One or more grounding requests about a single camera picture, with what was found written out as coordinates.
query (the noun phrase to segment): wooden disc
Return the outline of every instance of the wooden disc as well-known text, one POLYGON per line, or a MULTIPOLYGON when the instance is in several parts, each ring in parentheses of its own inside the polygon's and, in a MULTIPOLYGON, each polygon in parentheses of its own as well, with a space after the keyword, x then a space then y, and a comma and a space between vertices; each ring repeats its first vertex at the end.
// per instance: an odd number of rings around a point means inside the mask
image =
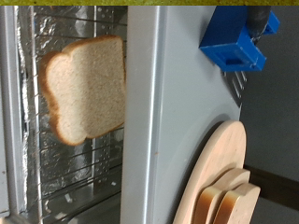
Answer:
POLYGON ((180 201, 174 224, 191 224, 203 188, 233 168, 243 168, 246 133, 240 121, 228 120, 212 134, 195 164, 180 201))

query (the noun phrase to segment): white bread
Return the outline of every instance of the white bread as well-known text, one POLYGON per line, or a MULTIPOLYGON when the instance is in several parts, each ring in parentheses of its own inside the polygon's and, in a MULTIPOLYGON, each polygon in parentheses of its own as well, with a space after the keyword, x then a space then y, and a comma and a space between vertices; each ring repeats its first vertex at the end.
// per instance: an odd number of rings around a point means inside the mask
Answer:
POLYGON ((40 62, 38 79, 50 127, 65 144, 108 133, 124 123, 125 69, 119 36, 80 40, 40 62))

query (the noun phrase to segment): metal wire rack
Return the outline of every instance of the metal wire rack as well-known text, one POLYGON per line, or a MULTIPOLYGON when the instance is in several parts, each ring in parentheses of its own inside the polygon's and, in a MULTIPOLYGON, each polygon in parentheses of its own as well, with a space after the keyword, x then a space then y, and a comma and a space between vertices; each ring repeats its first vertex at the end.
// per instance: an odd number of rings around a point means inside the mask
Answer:
MULTIPOLYGON (((49 51, 62 50, 79 39, 120 35, 125 46, 127 7, 21 7, 20 10, 24 12, 19 15, 28 15, 27 28, 31 34, 26 43, 32 63, 27 66, 27 85, 30 130, 35 141, 29 142, 28 153, 32 152, 35 162, 28 164, 35 166, 27 169, 29 174, 36 174, 36 184, 29 183, 27 188, 36 187, 37 192, 37 200, 27 193, 27 210, 30 202, 35 202, 39 223, 66 223, 120 194, 123 127, 77 147, 62 144, 50 130, 47 103, 37 82, 38 64, 49 51)), ((29 55, 24 57, 28 62, 29 55)))
POLYGON ((223 72, 222 74, 235 103, 239 107, 242 106, 244 91, 248 84, 248 76, 245 72, 223 72))

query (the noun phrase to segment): blue plastic holder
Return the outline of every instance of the blue plastic holder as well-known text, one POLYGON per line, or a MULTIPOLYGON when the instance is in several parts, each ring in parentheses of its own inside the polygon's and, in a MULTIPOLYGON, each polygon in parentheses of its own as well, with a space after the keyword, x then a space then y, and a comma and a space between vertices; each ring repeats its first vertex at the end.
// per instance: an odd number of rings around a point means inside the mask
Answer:
MULTIPOLYGON (((224 72, 263 70, 266 58, 249 37, 247 11, 247 7, 216 7, 199 46, 224 72)), ((279 24, 271 11, 263 34, 275 34, 279 24)))

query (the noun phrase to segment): wooden block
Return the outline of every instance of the wooden block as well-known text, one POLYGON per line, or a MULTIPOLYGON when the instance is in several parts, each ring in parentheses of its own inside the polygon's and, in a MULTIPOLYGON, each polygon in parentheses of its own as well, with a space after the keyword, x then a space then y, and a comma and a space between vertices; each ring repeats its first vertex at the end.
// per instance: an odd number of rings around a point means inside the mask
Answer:
POLYGON ((197 163, 178 206, 174 224, 191 224, 199 193, 218 176, 233 168, 243 168, 246 133, 240 121, 228 120, 211 135, 197 163))
POLYGON ((212 224, 224 194, 249 182, 250 171, 234 168, 201 193, 195 207, 193 224, 212 224))
POLYGON ((214 224, 249 224, 260 190, 251 184, 229 190, 221 202, 214 224))

